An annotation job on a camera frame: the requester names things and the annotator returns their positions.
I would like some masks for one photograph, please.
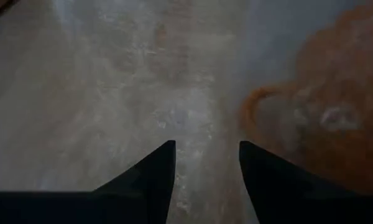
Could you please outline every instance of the concrete floor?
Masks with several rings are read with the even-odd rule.
[[[0,190],[92,190],[168,139],[168,223],[254,222],[237,108],[352,0],[23,0],[0,17]]]

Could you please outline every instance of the gray floor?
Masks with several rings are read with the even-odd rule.
[[[175,139],[168,223],[254,220],[237,107],[356,2],[18,2],[0,17],[0,190],[92,190]]]

